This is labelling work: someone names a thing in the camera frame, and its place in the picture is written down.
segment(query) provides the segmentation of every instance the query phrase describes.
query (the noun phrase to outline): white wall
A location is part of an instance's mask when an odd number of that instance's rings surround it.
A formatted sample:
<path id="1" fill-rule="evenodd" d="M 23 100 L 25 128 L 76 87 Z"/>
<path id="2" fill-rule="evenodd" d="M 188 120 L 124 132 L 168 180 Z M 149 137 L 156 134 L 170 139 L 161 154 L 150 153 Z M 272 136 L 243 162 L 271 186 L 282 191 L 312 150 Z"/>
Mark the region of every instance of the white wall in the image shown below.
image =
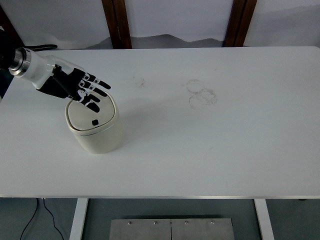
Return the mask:
<path id="1" fill-rule="evenodd" d="M 130 34 L 184 41 L 225 39 L 233 0 L 126 0 Z"/>
<path id="2" fill-rule="evenodd" d="M 320 0 L 258 0 L 244 45 L 320 47 Z"/>
<path id="3" fill-rule="evenodd" d="M 130 34 L 223 41 L 233 0 L 125 0 Z M 0 0 L 26 45 L 80 49 L 108 38 L 101 0 Z M 320 0 L 258 0 L 246 46 L 320 47 Z"/>
<path id="4" fill-rule="evenodd" d="M 101 0 L 0 0 L 25 45 L 85 48 L 109 37 Z"/>

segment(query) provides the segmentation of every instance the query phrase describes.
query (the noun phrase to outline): metal plate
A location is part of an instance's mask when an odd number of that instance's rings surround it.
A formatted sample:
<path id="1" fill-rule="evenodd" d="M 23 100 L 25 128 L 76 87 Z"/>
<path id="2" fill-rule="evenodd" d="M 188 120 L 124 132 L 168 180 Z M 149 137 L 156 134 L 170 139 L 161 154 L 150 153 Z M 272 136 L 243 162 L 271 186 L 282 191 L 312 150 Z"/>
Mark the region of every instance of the metal plate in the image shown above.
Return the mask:
<path id="1" fill-rule="evenodd" d="M 231 218 L 172 219 L 172 240 L 235 240 Z"/>
<path id="2" fill-rule="evenodd" d="M 231 218 L 113 219 L 110 240 L 235 240 Z"/>
<path id="3" fill-rule="evenodd" d="M 113 219 L 109 240 L 171 240 L 171 220 Z"/>

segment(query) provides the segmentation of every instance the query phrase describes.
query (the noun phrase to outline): table leg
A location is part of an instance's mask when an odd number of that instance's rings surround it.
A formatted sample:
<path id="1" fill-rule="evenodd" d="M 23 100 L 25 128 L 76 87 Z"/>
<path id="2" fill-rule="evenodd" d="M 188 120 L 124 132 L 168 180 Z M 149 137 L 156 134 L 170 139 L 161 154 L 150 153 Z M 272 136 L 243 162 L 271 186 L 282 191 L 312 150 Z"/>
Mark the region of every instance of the table leg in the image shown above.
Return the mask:
<path id="1" fill-rule="evenodd" d="M 81 240 L 84 229 L 88 198 L 78 198 L 74 211 L 73 223 L 69 240 Z"/>
<path id="2" fill-rule="evenodd" d="M 265 199 L 254 200 L 262 240 L 275 240 Z"/>

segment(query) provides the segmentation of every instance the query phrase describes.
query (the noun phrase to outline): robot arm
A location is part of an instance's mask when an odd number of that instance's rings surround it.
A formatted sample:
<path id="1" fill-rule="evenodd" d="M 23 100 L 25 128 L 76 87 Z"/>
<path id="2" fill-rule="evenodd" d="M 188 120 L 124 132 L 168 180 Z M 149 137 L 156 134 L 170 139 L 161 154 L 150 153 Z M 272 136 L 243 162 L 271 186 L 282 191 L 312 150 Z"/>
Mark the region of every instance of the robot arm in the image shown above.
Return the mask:
<path id="1" fill-rule="evenodd" d="M 100 111 L 100 99 L 90 92 L 106 97 L 105 90 L 111 88 L 71 62 L 52 55 L 43 57 L 28 48 L 14 49 L 10 43 L 0 46 L 0 68 L 9 69 L 12 75 L 31 81 L 40 92 L 71 98 L 96 113 Z"/>

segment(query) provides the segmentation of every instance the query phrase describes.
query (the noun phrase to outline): black button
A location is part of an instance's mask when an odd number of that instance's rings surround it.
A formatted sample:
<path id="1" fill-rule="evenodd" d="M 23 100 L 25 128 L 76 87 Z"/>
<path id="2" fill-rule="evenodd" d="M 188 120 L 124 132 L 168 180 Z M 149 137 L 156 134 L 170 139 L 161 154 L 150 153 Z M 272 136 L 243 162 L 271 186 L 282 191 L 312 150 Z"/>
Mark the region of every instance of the black button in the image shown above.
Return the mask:
<path id="1" fill-rule="evenodd" d="M 92 125 L 97 126 L 99 124 L 98 119 L 92 120 Z"/>

